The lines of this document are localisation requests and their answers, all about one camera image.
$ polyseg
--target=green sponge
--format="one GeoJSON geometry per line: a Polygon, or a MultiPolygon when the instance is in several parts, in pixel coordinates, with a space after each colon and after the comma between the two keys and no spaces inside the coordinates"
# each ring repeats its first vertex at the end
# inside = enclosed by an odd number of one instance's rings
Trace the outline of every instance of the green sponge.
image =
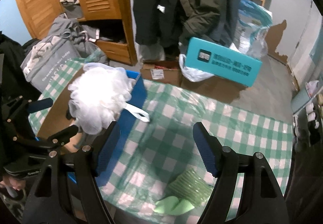
{"type": "Polygon", "coordinates": [[[170,196],[156,202],[154,212],[159,214],[167,214],[178,216],[192,210],[194,206],[186,199],[178,199],[170,196]]]}
{"type": "Polygon", "coordinates": [[[168,185],[172,195],[186,199],[195,207],[209,199],[213,188],[201,179],[194,169],[185,170],[168,185]]]}

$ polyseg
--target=wooden drawer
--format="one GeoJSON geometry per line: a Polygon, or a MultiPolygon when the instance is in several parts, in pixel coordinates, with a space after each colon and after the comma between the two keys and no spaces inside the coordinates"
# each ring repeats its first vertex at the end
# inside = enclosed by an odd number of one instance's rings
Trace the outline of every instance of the wooden drawer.
{"type": "Polygon", "coordinates": [[[131,64],[127,44],[97,40],[96,45],[107,55],[109,59],[131,64]]]}

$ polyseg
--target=green checkered tablecloth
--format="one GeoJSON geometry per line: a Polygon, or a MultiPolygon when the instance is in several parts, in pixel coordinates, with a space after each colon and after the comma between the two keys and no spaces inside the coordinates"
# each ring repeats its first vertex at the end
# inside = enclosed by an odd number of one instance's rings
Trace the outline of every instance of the green checkered tablecloth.
{"type": "MultiPolygon", "coordinates": [[[[42,98],[54,101],[73,75],[83,66],[68,61],[47,86],[42,98]]],[[[137,121],[102,197],[112,205],[156,223],[196,224],[204,207],[180,216],[153,212],[154,204],[167,194],[167,184],[185,169],[193,168],[208,184],[215,179],[206,172],[193,140],[192,128],[201,121],[211,135],[237,153],[262,152],[267,158],[282,192],[285,192],[291,163],[292,126],[223,104],[196,93],[165,84],[145,81],[148,96],[143,109],[150,123],[137,121]]],[[[38,132],[49,109],[31,114],[30,123],[38,132]]],[[[237,179],[228,219],[235,216],[243,185],[237,179]]]]}
{"type": "MultiPolygon", "coordinates": [[[[81,61],[68,60],[49,82],[45,91],[40,95],[39,100],[50,97],[55,102],[60,93],[67,86],[68,82],[73,78],[77,71],[83,67],[83,65],[84,63],[81,61]]],[[[38,133],[49,111],[50,108],[47,108],[29,115],[29,122],[35,134],[38,133]]]]}

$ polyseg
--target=white plastic handle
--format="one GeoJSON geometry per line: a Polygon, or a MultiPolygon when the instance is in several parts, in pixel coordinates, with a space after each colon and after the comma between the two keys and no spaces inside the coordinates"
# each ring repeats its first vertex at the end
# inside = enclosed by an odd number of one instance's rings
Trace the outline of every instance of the white plastic handle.
{"type": "Polygon", "coordinates": [[[125,109],[127,109],[134,117],[140,119],[143,122],[150,121],[149,114],[142,109],[137,108],[136,106],[127,103],[125,109]]]}

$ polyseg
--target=white cup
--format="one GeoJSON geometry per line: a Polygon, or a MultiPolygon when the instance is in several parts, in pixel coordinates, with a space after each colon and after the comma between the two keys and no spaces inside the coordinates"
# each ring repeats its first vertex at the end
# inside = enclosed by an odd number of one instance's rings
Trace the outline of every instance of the white cup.
{"type": "Polygon", "coordinates": [[[310,114],[313,112],[313,109],[314,109],[314,104],[313,103],[309,103],[306,107],[306,114],[310,114]]]}
{"type": "Polygon", "coordinates": [[[307,115],[307,121],[308,122],[311,122],[313,120],[315,120],[315,113],[314,112],[307,115]]]}

